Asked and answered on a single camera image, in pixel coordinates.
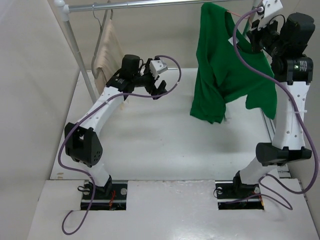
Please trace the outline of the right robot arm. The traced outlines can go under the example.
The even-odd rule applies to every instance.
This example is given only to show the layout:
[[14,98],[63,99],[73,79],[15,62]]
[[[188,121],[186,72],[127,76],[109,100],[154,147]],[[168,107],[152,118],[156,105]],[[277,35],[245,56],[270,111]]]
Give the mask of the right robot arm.
[[272,81],[278,86],[276,127],[269,143],[258,143],[255,158],[233,178],[231,191],[243,197],[250,188],[259,185],[263,177],[276,166],[295,161],[314,159],[314,171],[310,183],[300,194],[308,192],[316,182],[320,163],[312,138],[304,124],[305,104],[313,79],[313,60],[304,54],[315,31],[314,19],[300,12],[290,14],[277,31],[276,16],[260,27],[261,20],[254,23],[254,29],[247,33],[254,51],[264,50],[272,58],[271,69],[274,77],[250,66],[233,49],[240,62],[253,73]]

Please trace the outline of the pink wire hanger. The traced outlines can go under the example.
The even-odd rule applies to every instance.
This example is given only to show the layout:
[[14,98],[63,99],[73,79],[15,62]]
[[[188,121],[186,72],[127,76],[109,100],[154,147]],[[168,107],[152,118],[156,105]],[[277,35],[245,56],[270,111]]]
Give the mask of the pink wire hanger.
[[247,53],[247,54],[253,53],[253,46],[252,46],[252,44],[251,44],[249,41],[247,41],[244,36],[239,35],[239,36],[240,36],[240,38],[239,38],[240,40],[238,41],[238,35],[237,35],[237,33],[238,33],[238,27],[239,27],[240,23],[241,23],[246,17],[249,17],[249,18],[250,18],[250,17],[253,16],[255,13],[257,13],[257,12],[262,12],[263,10],[264,10],[264,8],[261,7],[261,6],[260,6],[260,7],[253,8],[251,11],[249,11],[249,12],[245,13],[244,15],[242,15],[242,16],[239,18],[239,20],[235,23],[234,28],[233,28],[233,30],[232,30],[231,43],[232,43],[232,46],[233,46],[233,50],[234,50],[234,52],[235,52],[235,54],[236,54],[237,56],[240,55],[240,51],[241,51],[242,53]]

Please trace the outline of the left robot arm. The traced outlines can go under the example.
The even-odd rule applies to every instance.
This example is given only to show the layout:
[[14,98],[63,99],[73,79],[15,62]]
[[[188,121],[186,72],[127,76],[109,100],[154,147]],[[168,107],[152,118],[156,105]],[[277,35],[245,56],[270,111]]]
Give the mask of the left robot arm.
[[121,67],[106,82],[96,103],[80,119],[81,124],[77,129],[72,131],[75,124],[71,122],[64,128],[65,136],[70,136],[65,153],[90,173],[94,181],[88,187],[98,197],[107,198],[112,191],[112,177],[101,160],[103,147],[99,135],[103,126],[135,88],[145,88],[154,100],[165,94],[167,83],[162,81],[156,86],[156,81],[167,69],[167,64],[159,57],[143,62],[137,55],[126,54]]

